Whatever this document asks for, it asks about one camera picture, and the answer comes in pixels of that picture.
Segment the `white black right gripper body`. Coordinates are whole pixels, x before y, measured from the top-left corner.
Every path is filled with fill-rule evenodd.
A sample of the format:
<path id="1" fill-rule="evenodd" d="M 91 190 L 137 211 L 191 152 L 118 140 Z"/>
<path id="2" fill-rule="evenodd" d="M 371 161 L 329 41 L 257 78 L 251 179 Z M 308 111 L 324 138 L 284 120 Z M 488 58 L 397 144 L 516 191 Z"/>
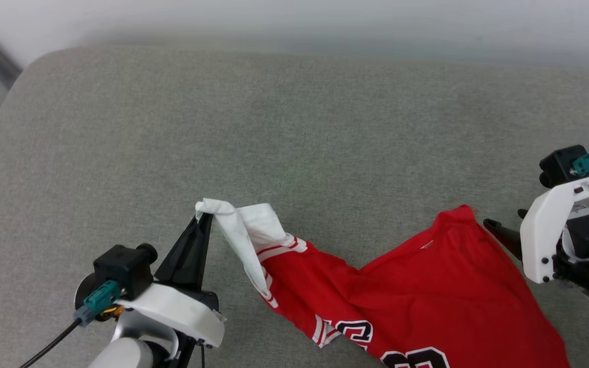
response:
<path id="1" fill-rule="evenodd" d="M 532 203 L 520 226 L 522 265 L 536 283 L 554 280 L 589 298 L 589 177 L 550 189 Z"/>

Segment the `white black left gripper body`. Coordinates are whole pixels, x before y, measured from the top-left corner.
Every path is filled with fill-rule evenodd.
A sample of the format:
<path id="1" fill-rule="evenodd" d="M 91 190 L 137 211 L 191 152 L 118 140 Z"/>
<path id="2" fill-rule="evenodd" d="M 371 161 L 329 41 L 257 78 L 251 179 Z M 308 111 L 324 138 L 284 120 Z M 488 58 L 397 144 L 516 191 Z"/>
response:
<path id="1" fill-rule="evenodd" d="M 132 301 L 117 300 L 124 312 L 117 319 L 116 366 L 187 367 L 196 346 L 219 347 L 225 319 L 205 302 L 216 305 L 217 296 L 158 283 Z"/>

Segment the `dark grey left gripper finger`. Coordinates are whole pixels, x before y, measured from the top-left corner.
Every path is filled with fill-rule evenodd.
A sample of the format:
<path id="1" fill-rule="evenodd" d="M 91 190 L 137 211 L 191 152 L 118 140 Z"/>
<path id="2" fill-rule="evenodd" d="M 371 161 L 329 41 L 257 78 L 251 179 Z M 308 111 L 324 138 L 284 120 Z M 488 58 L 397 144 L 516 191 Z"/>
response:
<path id="1" fill-rule="evenodd" d="M 201 286 L 201 245 L 198 235 L 198 221 L 192 218 L 157 268 L 155 272 L 157 281 L 175 287 Z"/>
<path id="2" fill-rule="evenodd" d="M 204 213 L 195 230 L 196 288 L 198 290 L 202 289 L 213 219 L 213 215 Z"/>

